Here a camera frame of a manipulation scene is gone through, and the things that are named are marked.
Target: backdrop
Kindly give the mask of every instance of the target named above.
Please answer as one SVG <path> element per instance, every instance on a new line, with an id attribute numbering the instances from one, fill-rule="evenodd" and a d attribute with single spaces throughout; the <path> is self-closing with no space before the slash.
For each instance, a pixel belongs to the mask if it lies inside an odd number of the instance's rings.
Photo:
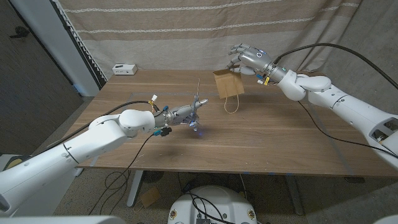
<path id="1" fill-rule="evenodd" d="M 274 58 L 316 42 L 337 43 L 360 0 L 60 0 L 106 76 L 115 63 L 146 70 L 219 70 L 232 45 L 254 45 Z M 314 70 L 330 48 L 284 58 Z"/>

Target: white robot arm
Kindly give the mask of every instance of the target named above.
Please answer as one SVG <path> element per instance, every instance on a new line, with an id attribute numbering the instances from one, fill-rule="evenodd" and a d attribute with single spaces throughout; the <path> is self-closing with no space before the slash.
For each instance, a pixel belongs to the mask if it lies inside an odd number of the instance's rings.
<path id="1" fill-rule="evenodd" d="M 121 114 L 95 119 L 89 130 L 23 163 L 0 172 L 0 217 L 11 216 L 31 195 L 79 163 L 118 148 L 128 139 L 154 131 L 165 136 L 169 126 L 197 123 L 196 109 L 207 99 L 152 114 L 150 111 L 125 110 Z"/>
<path id="2" fill-rule="evenodd" d="M 287 98 L 298 101 L 308 93 L 309 102 L 332 110 L 365 137 L 370 146 L 398 154 L 398 116 L 381 111 L 331 84 L 327 77 L 308 77 L 278 67 L 264 51 L 245 44 L 235 45 L 229 54 L 239 53 L 226 68 L 243 75 L 270 78 Z M 242 61 L 246 66 L 232 68 Z M 398 159 L 391 154 L 374 149 L 381 158 L 398 170 Z"/>

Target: brown paper bag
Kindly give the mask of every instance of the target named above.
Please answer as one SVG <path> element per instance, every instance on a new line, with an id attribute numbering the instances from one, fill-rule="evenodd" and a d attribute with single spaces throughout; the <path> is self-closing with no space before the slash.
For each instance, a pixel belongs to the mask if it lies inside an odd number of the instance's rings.
<path id="1" fill-rule="evenodd" d="M 244 93 L 240 73 L 231 72 L 228 69 L 214 71 L 213 73 L 220 99 Z"/>
<path id="2" fill-rule="evenodd" d="M 160 198 L 160 193 L 156 187 L 153 187 L 145 192 L 143 195 L 141 195 L 139 198 L 144 208 L 147 208 Z"/>

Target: table leg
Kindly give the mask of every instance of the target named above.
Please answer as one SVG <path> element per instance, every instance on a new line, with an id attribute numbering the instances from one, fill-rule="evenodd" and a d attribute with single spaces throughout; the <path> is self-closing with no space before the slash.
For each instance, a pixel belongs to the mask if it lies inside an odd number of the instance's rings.
<path id="1" fill-rule="evenodd" d="M 296 179 L 292 175 L 285 176 L 287 186 L 289 187 L 290 196 L 292 197 L 292 202 L 294 206 L 294 212 L 297 215 L 304 215 L 303 204 L 301 203 L 299 189 L 297 188 Z"/>
<path id="2" fill-rule="evenodd" d="M 134 178 L 132 180 L 129 198 L 127 199 L 128 207 L 132 207 L 137 201 L 138 191 L 139 187 L 141 186 L 141 179 L 143 173 L 144 173 L 143 170 L 136 170 L 136 172 L 134 173 Z"/>
<path id="3" fill-rule="evenodd" d="M 75 177 L 78 177 L 83 172 L 83 168 L 76 168 Z"/>

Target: tabletop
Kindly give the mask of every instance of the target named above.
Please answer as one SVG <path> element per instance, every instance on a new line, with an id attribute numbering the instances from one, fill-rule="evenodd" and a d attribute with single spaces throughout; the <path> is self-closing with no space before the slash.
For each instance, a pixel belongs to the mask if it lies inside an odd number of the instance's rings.
<path id="1" fill-rule="evenodd" d="M 398 172 L 371 149 L 335 141 L 314 126 L 305 110 L 284 96 L 277 86 L 264 86 L 255 77 L 242 77 L 245 93 L 239 95 L 234 114 L 224 110 L 212 71 L 140 70 L 131 76 L 112 76 L 67 134 L 112 108 L 158 96 L 156 105 L 169 108 L 191 104 L 200 78 L 199 99 L 209 102 L 198 109 L 197 132 L 186 124 L 172 126 L 165 137 L 154 136 L 131 169 L 244 174 L 397 177 Z M 228 98 L 234 111 L 237 99 Z M 345 140 L 366 143 L 362 135 L 332 111 L 302 100 L 319 127 Z M 151 110 L 150 105 L 125 109 Z M 150 133 L 90 159 L 79 167 L 125 169 Z"/>

